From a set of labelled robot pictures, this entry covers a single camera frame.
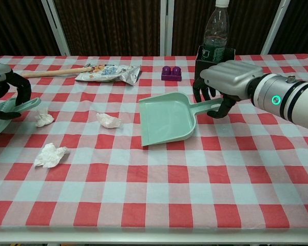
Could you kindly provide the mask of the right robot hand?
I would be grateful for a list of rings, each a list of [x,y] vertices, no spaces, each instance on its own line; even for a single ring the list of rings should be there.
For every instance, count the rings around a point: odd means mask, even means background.
[[[201,98],[210,100],[219,91],[222,103],[219,109],[209,110],[207,115],[216,119],[223,118],[237,102],[250,98],[250,84],[263,75],[260,66],[228,60],[202,70],[192,85],[193,94],[196,102],[200,103]]]

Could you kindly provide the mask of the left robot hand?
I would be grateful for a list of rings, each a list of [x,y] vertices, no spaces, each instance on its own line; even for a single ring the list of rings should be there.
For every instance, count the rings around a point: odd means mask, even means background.
[[[0,63],[0,98],[2,98],[9,91],[10,85],[16,87],[17,89],[17,98],[15,100],[16,106],[30,100],[31,84],[29,80],[13,72],[9,65]],[[19,112],[0,111],[1,120],[10,120],[20,116],[21,113]]]

